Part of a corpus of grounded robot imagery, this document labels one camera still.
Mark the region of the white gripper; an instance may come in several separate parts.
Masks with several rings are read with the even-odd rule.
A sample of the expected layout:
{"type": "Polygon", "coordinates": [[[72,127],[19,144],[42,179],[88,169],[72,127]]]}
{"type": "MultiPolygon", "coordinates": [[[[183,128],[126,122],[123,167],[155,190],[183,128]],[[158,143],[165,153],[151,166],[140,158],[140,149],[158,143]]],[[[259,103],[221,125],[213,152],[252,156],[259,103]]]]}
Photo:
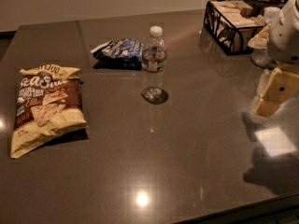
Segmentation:
{"type": "MultiPolygon", "coordinates": [[[[299,63],[299,0],[288,0],[272,20],[249,42],[254,49],[268,48],[269,55],[281,63],[299,63]]],[[[273,116],[282,104],[299,91],[299,67],[283,64],[264,72],[253,99],[253,113],[273,116]]]]}

